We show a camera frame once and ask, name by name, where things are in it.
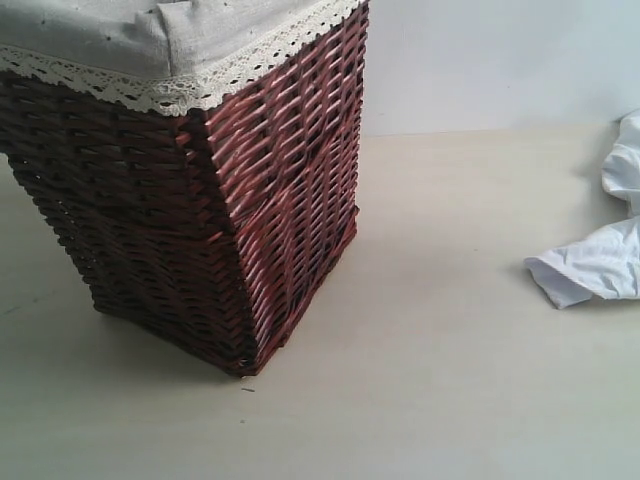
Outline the brown wicker basket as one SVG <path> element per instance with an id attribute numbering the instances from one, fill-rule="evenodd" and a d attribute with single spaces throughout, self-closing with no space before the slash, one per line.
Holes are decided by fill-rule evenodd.
<path id="1" fill-rule="evenodd" d="M 356 233 L 368 14 L 328 3 L 174 116 L 2 49 L 1 150 L 97 311 L 236 377 L 287 342 Z"/>

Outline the white t-shirt red lettering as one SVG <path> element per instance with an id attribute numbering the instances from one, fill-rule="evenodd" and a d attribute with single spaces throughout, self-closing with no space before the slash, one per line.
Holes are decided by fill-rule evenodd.
<path id="1" fill-rule="evenodd" d="M 584 239 L 524 260 L 525 268 L 557 309 L 594 297 L 639 298 L 639 112 L 620 120 L 619 134 L 601 169 L 603 190 L 623 201 L 626 220 Z"/>

